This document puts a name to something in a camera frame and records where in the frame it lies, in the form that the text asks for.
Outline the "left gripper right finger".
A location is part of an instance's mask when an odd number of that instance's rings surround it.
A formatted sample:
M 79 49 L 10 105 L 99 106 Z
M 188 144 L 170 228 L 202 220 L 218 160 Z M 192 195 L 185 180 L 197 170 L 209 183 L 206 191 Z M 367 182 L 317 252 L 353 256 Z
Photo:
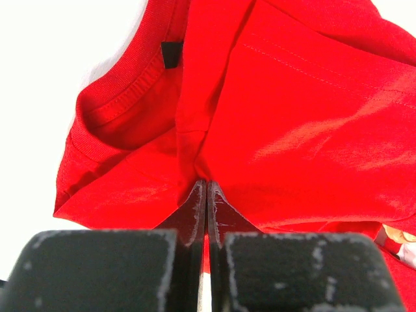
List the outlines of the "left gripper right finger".
M 376 245 L 357 233 L 263 233 L 207 186 L 213 311 L 404 311 Z

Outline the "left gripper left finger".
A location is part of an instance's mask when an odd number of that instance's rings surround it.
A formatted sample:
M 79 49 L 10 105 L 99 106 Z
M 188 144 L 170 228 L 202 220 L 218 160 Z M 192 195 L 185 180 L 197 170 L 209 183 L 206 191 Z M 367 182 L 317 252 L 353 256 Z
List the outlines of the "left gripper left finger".
M 2 311 L 196 311 L 206 183 L 151 230 L 36 234 L 1 284 Z

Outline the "bright red kungfu t-shirt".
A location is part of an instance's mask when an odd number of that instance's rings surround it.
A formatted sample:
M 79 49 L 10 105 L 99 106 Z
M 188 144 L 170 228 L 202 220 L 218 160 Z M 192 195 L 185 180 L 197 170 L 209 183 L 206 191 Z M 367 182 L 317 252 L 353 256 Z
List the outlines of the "bright red kungfu t-shirt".
M 78 95 L 53 215 L 150 229 L 200 179 L 265 233 L 385 233 L 414 311 L 414 37 L 371 1 L 148 1 Z

